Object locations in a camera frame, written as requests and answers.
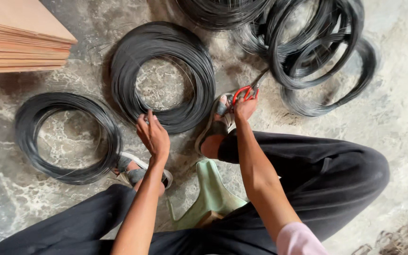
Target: concrete floor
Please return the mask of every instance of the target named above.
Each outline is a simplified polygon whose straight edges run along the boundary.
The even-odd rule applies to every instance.
[[[265,66],[258,57],[245,54],[227,33],[212,34],[196,28],[170,1],[41,1],[79,43],[61,70],[0,74],[0,240],[118,182],[109,176],[88,186],[71,186],[36,171],[14,144],[13,121],[22,102],[45,91],[73,89],[109,98],[104,72],[106,54],[119,38],[137,25],[153,20],[172,21],[200,36],[212,55],[217,94],[246,84]],[[388,158],[392,173],[390,184],[371,206],[324,242],[331,254],[350,254],[364,243],[373,244],[380,231],[396,230],[408,218],[408,1],[364,2],[364,35],[373,42],[380,57],[377,75],[368,89],[326,116],[305,119],[289,113],[282,105],[278,84],[269,77],[260,91],[258,110],[250,120],[254,130],[348,140],[375,148]],[[358,75],[357,63],[354,57],[328,84],[304,96],[320,100],[322,92],[334,84],[342,87],[336,98],[347,92]],[[146,101],[167,107],[180,100],[180,95],[186,97],[183,82],[175,67],[157,59],[143,66],[138,86]],[[161,98],[158,91],[165,89],[169,94]],[[120,120],[119,123],[124,134],[124,149],[148,160],[149,153],[133,127]],[[200,158],[193,144],[201,130],[202,125],[171,136],[166,168],[173,173],[174,183],[166,194],[177,214],[183,213],[197,197],[194,165]],[[43,128],[39,138],[41,153],[49,161],[64,166],[90,164],[98,157],[96,132],[95,123],[86,115],[58,114]],[[217,164],[225,186],[246,199],[239,167]],[[165,200],[162,198],[158,206],[156,231],[171,229]]]

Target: stack of plywood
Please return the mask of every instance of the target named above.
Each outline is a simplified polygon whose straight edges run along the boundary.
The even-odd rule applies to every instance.
[[[59,69],[75,43],[39,0],[0,0],[0,72]]]

